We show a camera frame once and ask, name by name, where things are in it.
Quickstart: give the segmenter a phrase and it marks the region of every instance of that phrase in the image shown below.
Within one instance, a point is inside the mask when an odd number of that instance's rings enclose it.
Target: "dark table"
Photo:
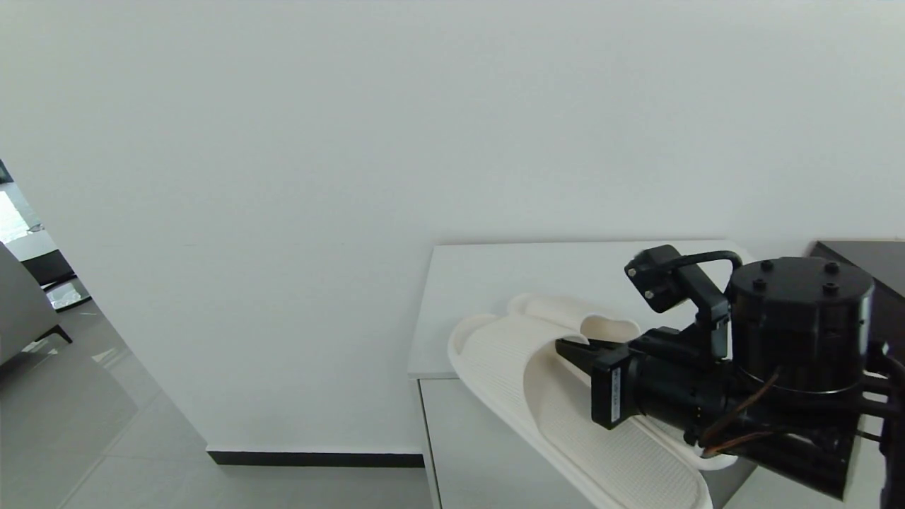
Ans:
[[[822,240],[811,256],[862,268],[876,282],[871,308],[871,340],[885,341],[905,361],[905,242]]]

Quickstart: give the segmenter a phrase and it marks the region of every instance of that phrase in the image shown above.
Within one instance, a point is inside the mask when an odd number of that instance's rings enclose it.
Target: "wire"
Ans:
[[[771,387],[773,387],[773,384],[776,383],[776,380],[778,378],[779,378],[779,368],[776,368],[776,370],[773,371],[773,376],[771,376],[766,382],[764,382],[764,385],[762,385],[760,387],[760,389],[757,390],[757,392],[755,392],[751,396],[748,396],[748,399],[745,399],[744,401],[739,403],[738,406],[733,408],[732,410],[730,410],[729,413],[727,413],[726,415],[724,415],[721,418],[718,418],[716,421],[714,421],[713,424],[708,426],[707,429],[704,430],[704,433],[701,434],[700,442],[702,444],[706,444],[706,443],[710,442],[710,439],[714,435],[716,435],[717,433],[722,431],[733,420],[735,420],[736,417],[738,417],[738,414],[740,414],[742,410],[753,405],[755,402],[757,402],[758,399],[761,399],[764,396],[764,394],[766,394],[767,391]]]
[[[673,258],[669,262],[658,266],[657,268],[666,272],[686,265],[703,264],[706,262],[716,262],[717,260],[729,260],[732,262],[732,271],[738,270],[741,265],[741,256],[731,251],[710,251],[709,253],[686,254],[678,258]]]
[[[703,458],[709,458],[719,454],[721,451],[726,449],[730,449],[732,447],[737,447],[742,444],[746,444],[752,440],[757,440],[758,438],[768,437],[770,435],[774,435],[772,431],[757,431],[755,433],[748,433],[747,435],[742,435],[741,437],[732,438],[731,440],[727,440],[718,446],[707,447],[704,449],[704,452],[701,454]]]
[[[857,437],[867,438],[868,440],[873,440],[874,442],[881,442],[882,437],[880,435],[874,435],[873,433],[868,433],[862,429],[858,429],[854,432]]]
[[[890,363],[890,378],[895,379],[895,381],[899,382],[899,385],[905,385],[905,366],[899,362],[898,359],[892,357],[891,355],[884,355],[886,361]]]

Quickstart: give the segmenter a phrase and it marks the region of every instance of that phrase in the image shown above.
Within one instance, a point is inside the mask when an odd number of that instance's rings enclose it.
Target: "white slipper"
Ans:
[[[592,340],[613,342],[631,341],[641,335],[641,328],[631,320],[614,320],[600,306],[573,297],[522,293],[512,297],[507,306],[509,314],[524,314],[553,322],[573,331],[580,331]],[[702,458],[703,448],[689,446],[684,432],[653,418],[638,416],[641,428],[669,444],[679,455],[698,470],[720,470],[732,466],[737,456],[716,455]]]
[[[600,509],[712,509],[704,478],[630,420],[591,420],[590,377],[576,376],[555,340],[587,338],[524,315],[461,321],[448,345],[459,378]]]

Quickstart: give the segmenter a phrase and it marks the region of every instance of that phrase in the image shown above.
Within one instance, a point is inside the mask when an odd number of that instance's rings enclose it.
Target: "chair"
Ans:
[[[51,334],[72,342],[41,286],[0,244],[0,364]]]

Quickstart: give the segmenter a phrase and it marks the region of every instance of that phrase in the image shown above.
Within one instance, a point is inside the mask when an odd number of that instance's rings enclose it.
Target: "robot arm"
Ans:
[[[733,273],[720,291],[697,264],[723,259]],[[869,274],[822,258],[742,266],[733,253],[682,256],[671,245],[639,253],[625,273],[655,311],[691,299],[698,313],[683,331],[628,343],[557,341],[591,375],[594,422],[658,418],[705,455],[743,456],[839,499],[855,441],[868,438],[886,458],[881,507],[905,507],[905,368],[869,341]],[[862,415],[883,419],[880,436],[858,429]]]

